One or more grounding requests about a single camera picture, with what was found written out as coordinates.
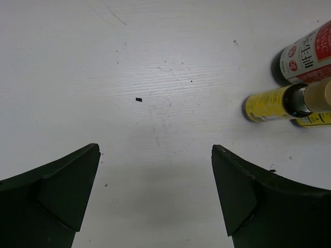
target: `white wooden surface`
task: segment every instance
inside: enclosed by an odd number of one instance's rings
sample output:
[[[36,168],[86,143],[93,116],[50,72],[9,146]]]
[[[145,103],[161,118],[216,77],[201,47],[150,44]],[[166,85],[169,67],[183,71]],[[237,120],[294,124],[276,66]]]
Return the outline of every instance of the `white wooden surface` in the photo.
[[[213,144],[331,189],[331,129],[257,125],[240,112],[247,95],[277,87],[273,56],[328,21],[330,8],[327,0],[1,1],[1,179],[95,142],[103,163],[73,247],[233,247]]]

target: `brown bottle cap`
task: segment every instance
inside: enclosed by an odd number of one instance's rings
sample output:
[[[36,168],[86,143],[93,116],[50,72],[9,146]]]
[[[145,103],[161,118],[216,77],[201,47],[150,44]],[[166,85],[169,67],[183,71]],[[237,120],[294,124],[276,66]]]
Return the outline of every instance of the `brown bottle cap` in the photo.
[[[331,80],[322,80],[307,86],[304,101],[312,112],[331,112]]]

